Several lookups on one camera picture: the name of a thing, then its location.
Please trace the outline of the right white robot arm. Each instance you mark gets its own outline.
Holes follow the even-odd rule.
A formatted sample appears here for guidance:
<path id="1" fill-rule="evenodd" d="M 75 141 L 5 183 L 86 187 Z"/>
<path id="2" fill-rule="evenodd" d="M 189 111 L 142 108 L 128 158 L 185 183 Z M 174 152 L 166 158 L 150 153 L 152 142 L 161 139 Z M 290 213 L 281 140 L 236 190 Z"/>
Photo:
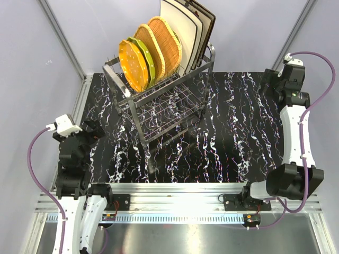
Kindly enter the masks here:
<path id="1" fill-rule="evenodd" d="M 300 200 L 304 206 L 324 180 L 324 172 L 316 167 L 310 147 L 308 119 L 310 96 L 302 92 L 305 67 L 301 60 L 290 60 L 282 70 L 266 69 L 257 90 L 274 99 L 283 125 L 282 164 L 269 172 L 266 180 L 246 184 L 238 202 L 246 210 L 254 210 L 266 200 L 286 198 Z"/>

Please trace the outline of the green polka dot plate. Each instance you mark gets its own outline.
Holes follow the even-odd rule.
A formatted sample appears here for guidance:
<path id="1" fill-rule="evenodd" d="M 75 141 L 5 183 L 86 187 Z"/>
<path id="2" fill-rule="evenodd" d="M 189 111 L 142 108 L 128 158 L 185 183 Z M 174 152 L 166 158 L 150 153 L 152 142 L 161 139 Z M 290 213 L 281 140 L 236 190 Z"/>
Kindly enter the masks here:
<path id="1" fill-rule="evenodd" d="M 154 62 L 153 62 L 153 58 L 148 50 L 148 48 L 146 47 L 146 45 L 139 39 L 136 39 L 134 37 L 128 37 L 127 39 L 129 42 L 132 42 L 133 44 L 135 44 L 138 49 L 140 50 L 141 54 L 144 57 L 146 66 L 147 66 L 147 70 L 148 70 L 148 85 L 147 88 L 152 87 L 154 85 L 155 82 L 155 66 L 154 66 Z"/>

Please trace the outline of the orange polka dot plate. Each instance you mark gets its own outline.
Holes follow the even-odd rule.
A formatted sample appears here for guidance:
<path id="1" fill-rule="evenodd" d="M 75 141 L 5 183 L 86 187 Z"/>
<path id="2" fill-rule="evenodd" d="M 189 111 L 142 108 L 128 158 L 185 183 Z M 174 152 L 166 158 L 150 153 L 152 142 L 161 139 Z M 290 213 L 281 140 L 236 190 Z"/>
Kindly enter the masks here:
<path id="1" fill-rule="evenodd" d="M 137 92 L 144 92 L 148 85 L 148 69 L 139 48 L 128 40 L 119 43 L 121 69 L 129 85 Z"/>

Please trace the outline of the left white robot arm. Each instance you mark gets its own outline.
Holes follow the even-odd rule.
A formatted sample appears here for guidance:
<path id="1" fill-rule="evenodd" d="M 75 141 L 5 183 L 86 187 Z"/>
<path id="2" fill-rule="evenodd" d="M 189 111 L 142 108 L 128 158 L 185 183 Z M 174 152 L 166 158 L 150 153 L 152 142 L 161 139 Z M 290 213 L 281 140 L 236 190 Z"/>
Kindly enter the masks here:
<path id="1" fill-rule="evenodd" d="M 53 253 L 92 253 L 102 213 L 114 204 L 110 185 L 90 182 L 91 146 L 105 133 L 99 121 L 86 120 L 85 124 L 88 131 L 71 120 L 58 122 L 53 134 L 59 142 L 59 217 Z"/>

